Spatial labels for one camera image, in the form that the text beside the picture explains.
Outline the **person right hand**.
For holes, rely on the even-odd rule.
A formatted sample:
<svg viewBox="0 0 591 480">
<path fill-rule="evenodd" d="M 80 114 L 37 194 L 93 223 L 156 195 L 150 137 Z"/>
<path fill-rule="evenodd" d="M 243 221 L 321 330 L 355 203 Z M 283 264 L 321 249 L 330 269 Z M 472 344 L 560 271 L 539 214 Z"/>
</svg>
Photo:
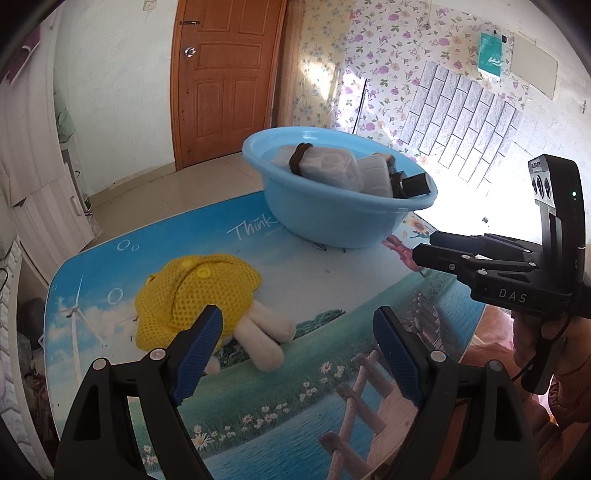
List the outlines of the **person right hand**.
<svg viewBox="0 0 591 480">
<path fill-rule="evenodd" d="M 566 320 L 541 324 L 532 316 L 513 312 L 514 360 L 524 367 L 535 354 L 540 336 L 552 339 Z M 561 428 L 590 422 L 590 320 L 574 317 L 564 333 L 549 393 L 552 415 Z"/>
</svg>

